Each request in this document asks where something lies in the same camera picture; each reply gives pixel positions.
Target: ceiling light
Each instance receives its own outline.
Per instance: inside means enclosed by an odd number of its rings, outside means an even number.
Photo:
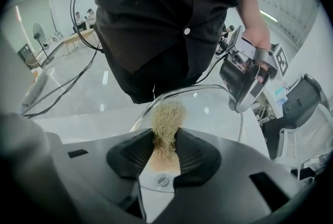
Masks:
[[[260,11],[261,14],[263,14],[264,16],[267,16],[268,18],[272,19],[274,22],[278,22],[276,18],[273,18],[271,15],[265,13],[264,11]]]

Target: glossy floor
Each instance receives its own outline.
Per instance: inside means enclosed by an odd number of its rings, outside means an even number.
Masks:
[[[92,36],[89,42],[95,42]],[[83,45],[81,41],[75,42],[75,46],[74,48],[73,44],[69,45],[69,53],[66,45],[63,44],[54,54],[55,58],[44,67],[47,80],[39,97],[76,76],[90,62],[94,51]],[[222,84],[219,76],[220,66],[218,64],[202,84]],[[65,89],[66,86],[36,105],[29,113],[37,113],[47,108]],[[115,80],[105,56],[97,53],[92,66],[74,87],[49,112],[35,118],[83,115],[132,105],[130,97],[120,89]]]

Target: wall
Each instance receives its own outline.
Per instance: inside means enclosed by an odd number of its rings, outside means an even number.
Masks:
[[[41,47],[33,38],[34,23],[41,25],[46,39],[50,38],[55,33],[48,0],[28,0],[17,4],[17,6],[32,48],[35,51],[39,51]],[[15,6],[6,9],[0,27],[16,53],[27,43],[16,15]]]
[[[52,14],[55,19],[57,30],[64,36],[73,33],[73,23],[69,15],[69,5],[71,0],[50,0]],[[96,12],[96,4],[94,0],[76,0],[75,11],[80,12],[82,18],[88,16],[88,9]]]
[[[322,5],[312,30],[290,63],[285,81],[291,85],[304,73],[319,82],[328,99],[333,97],[333,29]]]
[[[227,17],[225,19],[225,24],[226,26],[234,25],[235,28],[237,28],[240,25],[243,25],[235,8],[228,9]],[[279,43],[284,49],[288,61],[291,62],[291,60],[294,58],[294,56],[297,53],[297,49],[285,36],[281,34],[281,32],[278,32],[276,28],[273,28],[271,26],[268,26],[268,28],[270,29],[271,43],[273,44]]]

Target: white button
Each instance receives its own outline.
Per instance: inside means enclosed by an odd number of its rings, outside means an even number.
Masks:
[[[190,31],[191,31],[191,29],[186,28],[186,29],[184,30],[184,34],[185,34],[185,35],[188,35],[188,34],[190,33]]]

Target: cable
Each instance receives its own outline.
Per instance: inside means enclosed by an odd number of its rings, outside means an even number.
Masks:
[[[95,51],[94,55],[93,55],[93,58],[91,59],[91,61],[88,63],[88,65],[77,75],[75,76],[74,78],[72,78],[71,80],[67,81],[66,83],[64,83],[63,85],[55,88],[54,90],[52,90],[51,92],[49,92],[48,94],[44,95],[41,99],[39,99],[37,102],[35,102],[34,104],[32,104],[29,108],[27,108],[21,115],[23,115],[24,117],[28,117],[28,118],[33,118],[33,117],[36,117],[36,116],[39,116],[39,115],[42,115],[42,114],[45,114],[47,113],[52,107],[54,107],[57,102],[60,101],[60,99],[66,94],[68,93],[72,88],[73,86],[77,83],[77,81],[79,80],[79,78],[92,66],[93,64],[93,61],[95,59],[95,56],[97,54],[97,50]],[[52,105],[50,105],[49,107],[47,107],[45,110],[39,112],[39,113],[33,113],[33,114],[25,114],[27,113],[28,111],[30,111],[33,107],[35,107],[37,104],[39,104],[42,100],[44,100],[45,98],[47,98],[48,96],[50,96],[52,93],[54,93],[55,91],[57,91],[58,89],[62,88],[63,86],[69,84],[70,82],[71,85],[69,85],[67,87],[66,90],[64,90],[64,92],[62,94],[60,94],[58,96],[58,98],[53,102]]]
[[[82,34],[79,32],[78,25],[75,21],[75,2],[76,2],[76,0],[71,0],[70,1],[70,15],[71,15],[71,20],[73,22],[73,25],[76,27],[77,34],[78,34],[79,38],[89,48],[94,49],[96,51],[100,51],[101,53],[104,53],[104,51],[102,49],[98,49],[98,48],[94,47],[93,45],[91,45],[89,42],[87,42],[86,39],[82,36]]]
[[[202,80],[197,81],[195,84],[198,84],[198,83],[200,83],[201,81],[205,80],[205,79],[208,77],[208,75],[210,74],[210,72],[212,72],[212,70],[213,70],[213,68],[216,66],[216,64],[217,64],[218,62],[220,62],[221,60],[223,60],[223,59],[227,56],[227,54],[228,54],[228,52],[225,52],[224,55],[223,55],[222,57],[220,57],[220,58],[215,62],[215,64],[212,66],[212,68],[208,71],[207,75],[206,75]]]

